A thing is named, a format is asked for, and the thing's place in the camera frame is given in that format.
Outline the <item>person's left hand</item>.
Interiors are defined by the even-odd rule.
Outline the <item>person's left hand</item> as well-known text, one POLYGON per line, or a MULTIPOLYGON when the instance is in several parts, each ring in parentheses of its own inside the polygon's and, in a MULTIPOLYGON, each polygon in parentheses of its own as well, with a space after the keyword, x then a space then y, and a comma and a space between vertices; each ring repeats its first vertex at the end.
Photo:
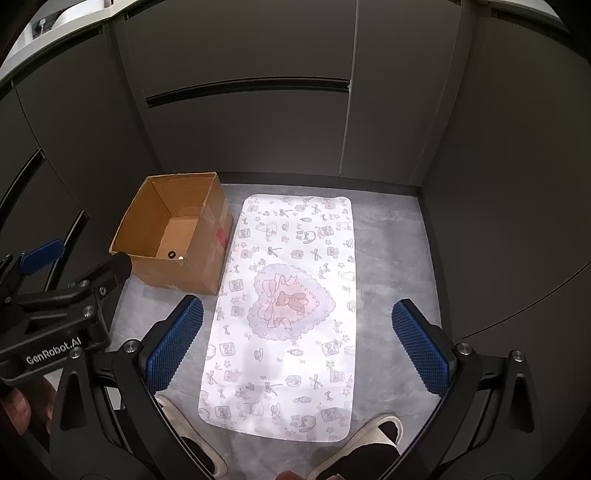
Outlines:
POLYGON ((56 390, 44 377, 33 379, 1 394, 1 404, 19 435, 23 435, 33 418, 51 432, 56 390))

